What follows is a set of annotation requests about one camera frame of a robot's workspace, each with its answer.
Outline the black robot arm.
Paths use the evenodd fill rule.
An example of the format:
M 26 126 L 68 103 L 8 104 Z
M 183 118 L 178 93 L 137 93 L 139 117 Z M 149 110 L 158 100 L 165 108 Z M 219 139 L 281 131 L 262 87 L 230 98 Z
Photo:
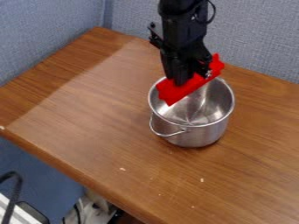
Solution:
M 162 23 L 149 25 L 150 43 L 161 50 L 166 77 L 182 86 L 195 74 L 210 77 L 205 37 L 217 6 L 211 0 L 159 0 L 158 12 Z

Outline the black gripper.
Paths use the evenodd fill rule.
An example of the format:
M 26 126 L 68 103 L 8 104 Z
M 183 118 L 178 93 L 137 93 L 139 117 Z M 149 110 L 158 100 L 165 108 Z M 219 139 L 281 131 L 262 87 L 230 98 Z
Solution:
M 159 15 L 162 23 L 149 25 L 150 43 L 161 50 L 166 77 L 182 86 L 195 74 L 209 77 L 211 52 L 205 38 L 213 18 L 207 11 L 161 11 Z

